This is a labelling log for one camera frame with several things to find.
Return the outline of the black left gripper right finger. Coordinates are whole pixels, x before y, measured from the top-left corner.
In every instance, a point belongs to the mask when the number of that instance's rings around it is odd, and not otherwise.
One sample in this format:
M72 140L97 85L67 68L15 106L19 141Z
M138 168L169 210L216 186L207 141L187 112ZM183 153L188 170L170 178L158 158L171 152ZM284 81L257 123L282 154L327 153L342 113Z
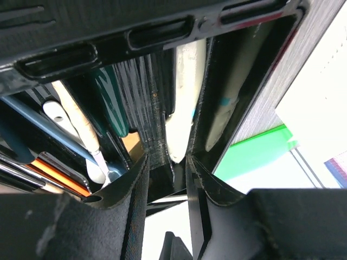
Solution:
M253 189L185 162L194 259L346 259L346 190Z

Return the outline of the blue plastic spoon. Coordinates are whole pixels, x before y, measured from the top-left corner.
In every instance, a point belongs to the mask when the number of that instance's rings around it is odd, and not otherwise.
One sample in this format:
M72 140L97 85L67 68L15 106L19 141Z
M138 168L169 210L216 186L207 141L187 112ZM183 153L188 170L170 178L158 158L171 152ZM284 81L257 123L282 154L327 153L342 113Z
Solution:
M10 106L27 120L29 120L36 127L40 128L42 131L50 135L52 138L68 147L70 150L97 165L97 161L92 157L88 150L68 137L68 135L66 135L57 126L54 126L52 122L45 119L42 115L35 112L29 106L12 96L1 96L1 101L6 103L8 106Z

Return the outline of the black cutlery tray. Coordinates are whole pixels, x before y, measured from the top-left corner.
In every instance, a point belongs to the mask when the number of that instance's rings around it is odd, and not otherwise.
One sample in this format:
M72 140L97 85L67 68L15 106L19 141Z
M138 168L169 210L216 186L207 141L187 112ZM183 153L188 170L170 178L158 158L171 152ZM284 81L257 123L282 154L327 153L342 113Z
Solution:
M110 66L131 131L150 159L148 202L185 188L183 166L169 158L164 120L174 110L175 48L205 38L204 77L234 51L241 30L274 22L256 61L249 106L309 10L308 1L1 1L1 96L38 110L62 80L95 124L113 163L130 156L106 120L87 75Z

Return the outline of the white plastic spoon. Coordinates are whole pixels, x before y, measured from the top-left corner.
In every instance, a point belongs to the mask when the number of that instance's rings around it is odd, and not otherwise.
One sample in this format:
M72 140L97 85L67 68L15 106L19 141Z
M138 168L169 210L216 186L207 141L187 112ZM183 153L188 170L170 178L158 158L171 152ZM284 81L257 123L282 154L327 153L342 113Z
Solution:
M49 100L46 101L42 107L47 117L49 117L67 136L77 142L81 147L85 148L69 116L59 102ZM86 168L91 181L97 184L105 183L105 176L96 164L86 159Z

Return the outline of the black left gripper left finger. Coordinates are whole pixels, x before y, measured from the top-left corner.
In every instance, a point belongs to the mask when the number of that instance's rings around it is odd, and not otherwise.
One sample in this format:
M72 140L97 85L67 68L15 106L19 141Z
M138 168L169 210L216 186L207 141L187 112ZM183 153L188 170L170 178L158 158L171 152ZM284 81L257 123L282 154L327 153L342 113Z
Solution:
M1 259L140 259L149 157L79 202L68 194L2 194Z

